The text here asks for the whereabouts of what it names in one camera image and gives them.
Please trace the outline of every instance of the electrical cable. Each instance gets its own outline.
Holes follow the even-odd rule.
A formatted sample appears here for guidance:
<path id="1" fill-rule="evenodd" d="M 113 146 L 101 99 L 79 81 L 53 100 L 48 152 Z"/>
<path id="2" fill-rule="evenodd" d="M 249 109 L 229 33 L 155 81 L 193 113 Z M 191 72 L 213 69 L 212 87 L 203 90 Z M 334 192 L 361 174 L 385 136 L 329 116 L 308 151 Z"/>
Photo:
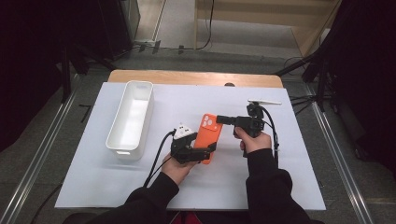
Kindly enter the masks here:
<path id="1" fill-rule="evenodd" d="M 211 39 L 212 39 L 212 21 L 213 21 L 213 10 L 214 10 L 214 8 L 215 8 L 215 0 L 212 0 L 212 7 L 211 7 L 211 10 L 210 10 L 210 18 L 209 18 L 209 37 L 208 37 L 208 39 L 207 39 L 207 41 L 206 41 L 206 43 L 204 44 L 203 47 L 200 47 L 198 49 L 194 49 L 194 48 L 174 49 L 174 48 L 157 48 L 157 47 L 152 47 L 152 46 L 143 45 L 143 44 L 136 44 L 136 45 L 145 46 L 146 48 L 149 48 L 149 49 L 170 49 L 170 50 L 201 50 L 201 49 L 204 49 L 211 42 Z"/>
<path id="2" fill-rule="evenodd" d="M 157 170 L 155 170 L 155 172 L 149 177 L 149 179 L 151 179 L 152 177 L 155 176 L 155 174 L 157 174 L 157 172 L 161 169 L 161 167 L 163 167 L 164 164 L 166 164 L 170 159 L 172 159 L 172 157 L 174 155 L 171 155 L 168 159 L 166 159 L 166 161 L 163 161 L 163 163 L 161 163 L 161 165 L 157 168 Z"/>
<path id="3" fill-rule="evenodd" d="M 314 103 L 314 101 L 310 101 L 309 104 L 305 105 L 303 108 L 301 108 L 299 111 L 295 112 L 294 115 L 297 116 L 298 114 L 300 114 L 303 110 L 305 110 L 306 108 L 308 108 L 310 105 L 312 105 L 312 103 Z"/>
<path id="4" fill-rule="evenodd" d="M 287 63 L 288 61 L 290 61 L 291 59 L 300 59 L 301 62 L 306 63 L 306 62 L 303 60 L 303 57 L 291 57 L 291 58 L 288 58 L 288 59 L 283 63 L 283 69 L 286 68 L 286 63 Z M 290 73 L 290 72 L 288 72 L 288 74 L 291 75 L 291 76 L 297 76 L 297 74 L 292 74 L 292 73 Z"/>
<path id="5" fill-rule="evenodd" d="M 295 106 L 297 106 L 297 105 L 302 105 L 302 104 L 305 104 L 306 102 L 312 102 L 312 101 L 313 101 L 312 99 L 306 99 L 306 100 L 304 100 L 304 101 L 291 104 L 291 106 L 295 107 Z"/>
<path id="6" fill-rule="evenodd" d="M 317 97 L 316 95 L 305 95 L 305 96 L 289 96 L 291 101 L 299 100 L 299 99 L 311 99 Z"/>
<path id="7" fill-rule="evenodd" d="M 270 115 L 270 113 L 268 112 L 268 110 L 266 110 L 266 109 L 265 109 L 263 106 L 261 106 L 261 105 L 259 105 L 259 108 L 260 108 L 262 111 L 264 111 L 264 113 L 267 115 L 268 119 L 270 120 L 270 123 L 271 123 L 270 127 L 271 127 L 272 130 L 273 130 L 273 138 L 274 138 L 274 159 L 275 159 L 276 165 L 278 165 L 278 155 L 277 155 L 277 152 L 278 152 L 279 143 L 278 143 L 278 139 L 277 139 L 277 133 L 276 133 L 276 130 L 275 130 L 275 124 L 274 124 L 274 121 L 272 120 L 271 115 Z"/>
<path id="8" fill-rule="evenodd" d="M 268 123 L 267 121 L 264 121 L 264 123 L 265 123 L 266 125 L 268 125 L 268 127 L 270 127 L 270 128 L 272 129 L 272 125 L 271 125 L 270 123 Z"/>
<path id="9" fill-rule="evenodd" d="M 146 181 L 145 181 L 145 183 L 144 183 L 144 185 L 143 185 L 144 188 L 146 188 L 146 187 L 149 185 L 149 181 L 150 181 L 151 178 L 153 177 L 152 172 L 154 171 L 155 165 L 157 164 L 157 160 L 158 160 L 158 158 L 160 157 L 161 150 L 163 149 L 163 144 L 165 143 L 166 139 L 167 139 L 170 135 L 175 135 L 175 132 L 176 132 L 176 129 L 174 129 L 172 132 L 167 133 L 166 136 L 165 136 L 165 137 L 163 138 L 163 140 L 161 141 L 160 147 L 158 148 L 157 155 L 155 156 L 154 163 L 152 163 L 151 170 L 150 170 L 150 172 L 149 172 L 149 174 L 148 174 L 148 178 L 146 179 Z"/>
<path id="10" fill-rule="evenodd" d="M 50 198 L 55 194 L 56 191 L 58 191 L 58 189 L 61 188 L 61 186 L 64 184 L 64 179 L 65 177 L 62 179 L 61 183 L 49 194 L 49 196 L 47 196 L 46 200 L 38 207 L 37 211 L 35 212 L 35 215 L 32 218 L 32 221 L 30 222 L 30 224 L 35 224 L 38 215 L 40 214 L 41 210 L 44 208 L 44 206 L 47 204 L 47 202 L 50 200 Z"/>
<path id="11" fill-rule="evenodd" d="M 210 26 L 210 29 L 209 29 L 209 27 L 207 26 L 206 0 L 204 0 L 204 9 L 205 9 L 205 27 L 206 27 L 207 33 L 210 34 L 210 33 L 212 32 L 212 26 Z M 209 38 L 209 40 L 210 40 L 210 48 L 207 49 L 207 50 L 210 50 L 210 49 L 212 49 L 212 47 L 213 47 L 211 38 Z"/>

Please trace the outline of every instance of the white table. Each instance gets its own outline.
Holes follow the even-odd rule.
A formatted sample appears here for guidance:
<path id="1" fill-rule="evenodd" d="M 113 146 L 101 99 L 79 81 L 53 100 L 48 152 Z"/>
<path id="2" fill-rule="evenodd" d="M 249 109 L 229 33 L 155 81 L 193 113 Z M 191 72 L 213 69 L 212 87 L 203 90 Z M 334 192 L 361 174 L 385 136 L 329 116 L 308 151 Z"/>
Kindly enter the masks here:
<path id="1" fill-rule="evenodd" d="M 124 162 L 116 159 L 105 145 L 124 85 L 104 83 L 55 207 L 115 207 L 123 204 L 134 189 L 143 185 L 163 137 L 180 122 L 197 131 L 204 113 L 246 116 L 247 99 L 254 98 L 282 103 L 266 108 L 278 132 L 279 167 L 288 170 L 293 179 L 292 197 L 304 209 L 325 209 L 286 90 L 156 84 L 145 154 L 140 161 Z M 232 132 L 232 126 L 223 126 L 212 163 L 194 167 L 180 186 L 179 194 L 169 203 L 169 209 L 248 208 L 247 162 Z M 171 139 L 168 139 L 161 158 L 169 151 L 170 143 Z"/>

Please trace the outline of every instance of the metal rail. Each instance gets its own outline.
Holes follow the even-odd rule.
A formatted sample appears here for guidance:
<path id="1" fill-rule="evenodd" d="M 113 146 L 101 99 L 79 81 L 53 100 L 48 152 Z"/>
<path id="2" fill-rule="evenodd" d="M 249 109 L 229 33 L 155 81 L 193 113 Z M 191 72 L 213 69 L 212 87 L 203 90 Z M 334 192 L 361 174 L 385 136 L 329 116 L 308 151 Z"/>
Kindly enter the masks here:
<path id="1" fill-rule="evenodd" d="M 308 84 L 305 84 L 305 90 L 309 95 L 315 95 L 315 91 Z M 367 208 L 367 205 L 364 201 L 364 198 L 361 195 L 361 191 L 359 190 L 359 187 L 356 184 L 355 179 L 353 178 L 353 175 L 349 170 L 341 148 L 338 146 L 337 140 L 332 133 L 332 128 L 330 127 L 330 124 L 327 120 L 326 113 L 321 112 L 319 106 L 316 103 L 313 103 L 313 108 L 315 115 L 318 119 L 320 128 L 323 131 L 324 137 L 326 138 L 326 142 L 329 145 L 330 152 L 332 153 L 332 158 L 335 162 L 341 179 L 343 180 L 346 192 L 349 196 L 349 200 L 351 201 L 352 206 L 356 212 L 359 223 L 374 223 Z"/>
<path id="2" fill-rule="evenodd" d="M 15 223 L 21 208 L 23 207 L 26 198 L 32 189 L 33 184 L 47 158 L 52 144 L 62 127 L 64 118 L 66 117 L 71 104 L 76 97 L 76 92 L 82 78 L 78 74 L 75 75 L 73 82 L 75 83 L 75 88 L 72 90 L 70 97 L 60 106 L 54 120 L 52 121 L 43 141 L 41 142 L 35 156 L 33 157 L 28 169 L 26 170 L 21 182 L 16 187 L 15 192 L 8 203 L 6 211 L 4 212 L 2 218 L 0 219 L 0 224 L 12 224 Z"/>

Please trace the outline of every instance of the white box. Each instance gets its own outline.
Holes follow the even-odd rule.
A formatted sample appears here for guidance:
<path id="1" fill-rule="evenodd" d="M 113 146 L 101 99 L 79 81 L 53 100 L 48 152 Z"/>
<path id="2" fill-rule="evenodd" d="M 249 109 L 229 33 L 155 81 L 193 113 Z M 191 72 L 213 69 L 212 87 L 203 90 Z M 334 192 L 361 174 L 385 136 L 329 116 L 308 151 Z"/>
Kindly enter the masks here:
<path id="1" fill-rule="evenodd" d="M 139 160 L 144 153 L 153 107 L 153 84 L 129 81 L 124 89 L 106 146 L 117 158 Z"/>

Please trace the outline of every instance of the black jacket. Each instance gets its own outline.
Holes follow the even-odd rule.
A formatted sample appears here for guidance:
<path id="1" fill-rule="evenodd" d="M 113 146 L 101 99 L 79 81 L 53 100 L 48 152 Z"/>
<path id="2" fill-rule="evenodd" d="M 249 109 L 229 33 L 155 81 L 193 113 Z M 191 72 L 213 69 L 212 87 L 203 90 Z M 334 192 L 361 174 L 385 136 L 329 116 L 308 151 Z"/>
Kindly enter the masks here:
<path id="1" fill-rule="evenodd" d="M 276 168 L 272 150 L 262 149 L 247 154 L 247 166 L 247 203 L 253 224 L 310 223 L 304 209 L 291 198 L 290 175 Z M 89 223 L 164 223 L 166 206 L 177 193 L 177 184 L 160 173 L 149 188 L 136 189 L 124 205 Z"/>

